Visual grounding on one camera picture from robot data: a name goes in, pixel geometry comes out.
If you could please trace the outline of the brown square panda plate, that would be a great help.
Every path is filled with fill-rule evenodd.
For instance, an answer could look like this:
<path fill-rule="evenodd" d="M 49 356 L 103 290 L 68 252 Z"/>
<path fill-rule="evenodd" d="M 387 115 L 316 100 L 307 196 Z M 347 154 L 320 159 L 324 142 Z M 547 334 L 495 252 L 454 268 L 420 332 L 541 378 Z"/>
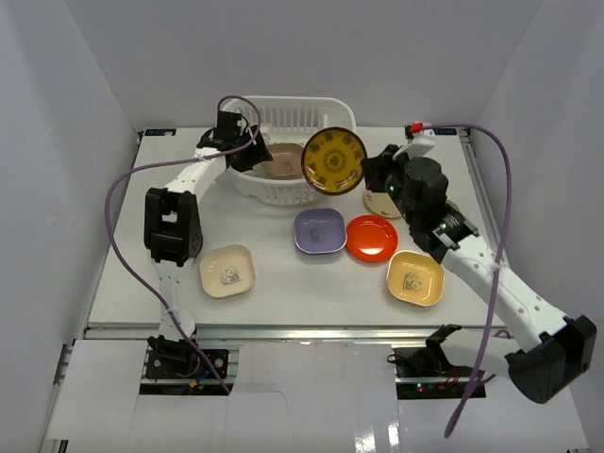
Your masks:
<path fill-rule="evenodd" d="M 261 164 L 263 171 L 277 179 L 299 179 L 302 177 L 301 161 L 303 146 L 297 143 L 269 144 L 271 160 Z"/>

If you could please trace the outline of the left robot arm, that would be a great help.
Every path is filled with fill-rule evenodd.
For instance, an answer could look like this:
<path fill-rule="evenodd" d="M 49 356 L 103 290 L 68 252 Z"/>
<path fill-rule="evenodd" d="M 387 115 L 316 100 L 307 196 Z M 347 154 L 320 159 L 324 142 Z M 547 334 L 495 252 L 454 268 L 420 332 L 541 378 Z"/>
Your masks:
<path fill-rule="evenodd" d="M 159 336 L 165 340 L 178 342 L 195 333 L 193 308 L 182 294 L 182 280 L 203 246 L 199 201 L 227 168 L 246 171 L 270 158 L 257 125 L 230 140 L 213 130 L 204 134 L 193 161 L 173 180 L 147 191 L 143 243 L 159 279 Z"/>

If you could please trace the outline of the green square panda plate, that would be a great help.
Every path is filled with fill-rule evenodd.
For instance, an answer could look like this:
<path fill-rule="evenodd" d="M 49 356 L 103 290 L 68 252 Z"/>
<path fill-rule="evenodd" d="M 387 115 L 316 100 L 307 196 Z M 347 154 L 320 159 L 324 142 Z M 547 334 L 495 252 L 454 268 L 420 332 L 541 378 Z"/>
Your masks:
<path fill-rule="evenodd" d="M 453 210 L 460 211 L 458 205 L 451 200 L 447 200 L 447 205 Z"/>

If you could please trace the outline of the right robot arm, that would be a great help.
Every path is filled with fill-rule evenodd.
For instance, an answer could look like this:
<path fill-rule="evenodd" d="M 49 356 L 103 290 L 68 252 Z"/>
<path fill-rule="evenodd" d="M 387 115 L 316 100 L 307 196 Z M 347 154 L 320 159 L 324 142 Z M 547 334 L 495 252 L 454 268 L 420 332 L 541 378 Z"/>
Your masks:
<path fill-rule="evenodd" d="M 361 161 L 370 188 L 392 199 L 411 238 L 446 270 L 461 279 L 505 323 L 512 339 L 481 336 L 460 326 L 439 327 L 426 340 L 426 363 L 445 377 L 475 361 L 487 373 L 509 379 L 527 399 L 545 404 L 590 367 L 596 325 L 572 318 L 533 291 L 496 254 L 478 229 L 448 201 L 448 180 L 434 159 L 396 154 L 388 146 Z"/>

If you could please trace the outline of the yellow square panda plate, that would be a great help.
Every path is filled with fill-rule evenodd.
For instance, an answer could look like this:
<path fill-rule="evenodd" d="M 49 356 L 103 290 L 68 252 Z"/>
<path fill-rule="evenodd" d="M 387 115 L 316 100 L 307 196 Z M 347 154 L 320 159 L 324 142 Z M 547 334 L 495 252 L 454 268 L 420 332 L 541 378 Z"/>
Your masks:
<path fill-rule="evenodd" d="M 438 303 L 445 285 L 445 269 L 430 256 L 396 252 L 390 259 L 386 287 L 396 299 L 420 307 Z"/>

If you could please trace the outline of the orange round plate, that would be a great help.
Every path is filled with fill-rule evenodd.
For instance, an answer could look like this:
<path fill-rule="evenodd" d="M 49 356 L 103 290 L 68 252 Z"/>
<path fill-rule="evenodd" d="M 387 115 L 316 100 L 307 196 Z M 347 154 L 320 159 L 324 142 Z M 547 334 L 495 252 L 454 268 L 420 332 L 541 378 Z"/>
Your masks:
<path fill-rule="evenodd" d="M 361 215 L 346 226 L 346 248 L 365 262 L 389 260 L 398 247 L 398 234 L 392 223 L 376 215 Z"/>

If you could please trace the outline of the white plastic bin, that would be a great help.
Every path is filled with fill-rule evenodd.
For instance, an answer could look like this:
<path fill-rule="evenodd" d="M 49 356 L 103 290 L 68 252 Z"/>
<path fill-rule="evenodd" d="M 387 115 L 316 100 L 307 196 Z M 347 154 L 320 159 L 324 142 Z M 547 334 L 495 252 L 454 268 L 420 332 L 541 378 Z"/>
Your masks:
<path fill-rule="evenodd" d="M 353 110 L 343 101 L 331 97 L 250 95 L 248 99 L 260 111 L 260 132 L 267 146 L 274 143 L 297 143 L 304 147 L 321 129 L 340 126 L 356 130 Z M 235 189 L 269 206 L 308 205 L 323 195 L 299 179 L 277 179 L 268 176 L 261 164 L 252 170 L 226 171 Z"/>

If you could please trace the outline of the purple square panda plate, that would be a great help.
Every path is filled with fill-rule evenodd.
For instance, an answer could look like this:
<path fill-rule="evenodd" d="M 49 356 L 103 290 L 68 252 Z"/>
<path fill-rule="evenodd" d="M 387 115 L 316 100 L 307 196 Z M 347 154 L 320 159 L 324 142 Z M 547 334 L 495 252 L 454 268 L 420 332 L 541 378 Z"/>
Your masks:
<path fill-rule="evenodd" d="M 294 218 L 294 243 L 305 254 L 336 253 L 346 241 L 344 218 L 337 210 L 303 210 Z"/>

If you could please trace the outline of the beige round floral plate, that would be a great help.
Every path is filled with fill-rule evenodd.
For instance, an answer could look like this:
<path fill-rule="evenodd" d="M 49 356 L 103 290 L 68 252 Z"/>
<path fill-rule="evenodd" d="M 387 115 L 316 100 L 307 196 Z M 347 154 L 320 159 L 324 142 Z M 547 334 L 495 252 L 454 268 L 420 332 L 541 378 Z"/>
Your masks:
<path fill-rule="evenodd" d="M 391 197 L 384 192 L 372 192 L 369 189 L 363 191 L 363 201 L 367 209 L 375 215 L 386 219 L 399 219 L 400 211 Z"/>

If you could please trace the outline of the yellow round patterned plate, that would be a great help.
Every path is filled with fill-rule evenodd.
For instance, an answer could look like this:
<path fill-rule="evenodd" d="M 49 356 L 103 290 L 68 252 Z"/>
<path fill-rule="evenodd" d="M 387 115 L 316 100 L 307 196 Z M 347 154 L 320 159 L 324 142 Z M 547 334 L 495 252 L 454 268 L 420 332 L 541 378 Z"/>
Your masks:
<path fill-rule="evenodd" d="M 338 196 L 350 193 L 363 180 L 361 162 L 366 147 L 352 130 L 331 126 L 313 134 L 303 147 L 302 175 L 318 193 Z"/>

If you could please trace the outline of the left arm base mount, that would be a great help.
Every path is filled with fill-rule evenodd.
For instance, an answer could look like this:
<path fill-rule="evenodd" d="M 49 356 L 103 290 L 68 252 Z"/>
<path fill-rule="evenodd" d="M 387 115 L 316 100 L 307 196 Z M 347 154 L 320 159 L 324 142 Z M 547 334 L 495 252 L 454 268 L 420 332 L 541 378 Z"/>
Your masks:
<path fill-rule="evenodd" d="M 203 349 L 208 363 L 184 340 L 148 337 L 143 376 L 150 380 L 227 378 L 227 349 Z"/>

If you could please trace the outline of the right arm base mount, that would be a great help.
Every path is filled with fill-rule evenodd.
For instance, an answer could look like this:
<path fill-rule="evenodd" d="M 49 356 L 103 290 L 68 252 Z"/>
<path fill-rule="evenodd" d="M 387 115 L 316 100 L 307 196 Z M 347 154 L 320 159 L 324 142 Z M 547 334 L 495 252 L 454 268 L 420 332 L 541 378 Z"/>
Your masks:
<path fill-rule="evenodd" d="M 470 367 L 445 364 L 426 343 L 394 347 L 386 361 L 394 368 L 399 401 L 459 400 L 471 375 Z"/>

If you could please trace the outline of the cream square panda plate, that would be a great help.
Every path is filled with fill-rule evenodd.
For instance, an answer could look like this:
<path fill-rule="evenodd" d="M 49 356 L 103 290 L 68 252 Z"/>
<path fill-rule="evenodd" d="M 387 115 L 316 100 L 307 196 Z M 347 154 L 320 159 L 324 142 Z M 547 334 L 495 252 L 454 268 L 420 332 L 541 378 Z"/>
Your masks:
<path fill-rule="evenodd" d="M 205 254 L 199 262 L 199 274 L 205 293 L 217 299 L 245 293 L 256 282 L 252 255 L 240 244 Z"/>

